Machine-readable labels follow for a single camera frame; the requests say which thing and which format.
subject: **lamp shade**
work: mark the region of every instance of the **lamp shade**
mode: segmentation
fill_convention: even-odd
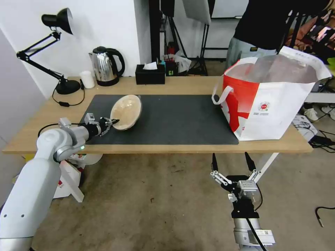
[[[48,27],[59,27],[63,31],[72,34],[70,20],[72,14],[69,8],[62,9],[57,15],[42,15],[42,23]]]

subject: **wooden bowl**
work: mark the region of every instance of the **wooden bowl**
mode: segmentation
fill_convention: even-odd
[[[117,130],[123,131],[132,127],[141,115],[142,103],[138,96],[127,95],[120,98],[111,110],[111,119],[120,121],[113,125]]]

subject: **lamp base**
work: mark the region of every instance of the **lamp base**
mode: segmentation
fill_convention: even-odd
[[[67,80],[64,82],[59,82],[56,86],[56,91],[58,94],[65,95],[71,94],[80,89],[80,83],[76,80]]]

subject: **printed logo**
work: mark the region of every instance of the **printed logo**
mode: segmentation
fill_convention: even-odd
[[[260,103],[258,106],[258,110],[262,111],[262,112],[266,112],[269,109],[269,104],[268,102],[263,102]]]

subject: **lamp arm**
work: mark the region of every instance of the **lamp arm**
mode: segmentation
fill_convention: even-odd
[[[50,70],[50,69],[47,69],[45,68],[44,66],[41,66],[40,64],[36,63],[35,61],[32,61],[30,59],[31,56],[35,55],[36,53],[44,50],[45,48],[49,47],[50,45],[56,43],[57,41],[60,40],[60,32],[59,31],[54,31],[52,32],[50,35],[48,35],[47,37],[41,39],[40,41],[36,42],[35,44],[29,46],[28,48],[24,49],[23,51],[19,51],[16,56],[21,59],[22,61],[25,61],[26,63],[28,64],[31,64],[32,66],[44,71],[45,73],[51,75],[52,77],[54,78],[57,78],[58,80],[62,80],[62,81],[65,81],[65,78],[64,78],[64,75],[60,75],[60,74],[57,74],[55,73],[54,71]],[[49,39],[49,38],[55,38],[54,41],[50,42],[49,44],[41,47],[41,48],[37,48],[37,49],[33,49],[35,46],[37,46],[38,44],[42,43],[43,41]]]

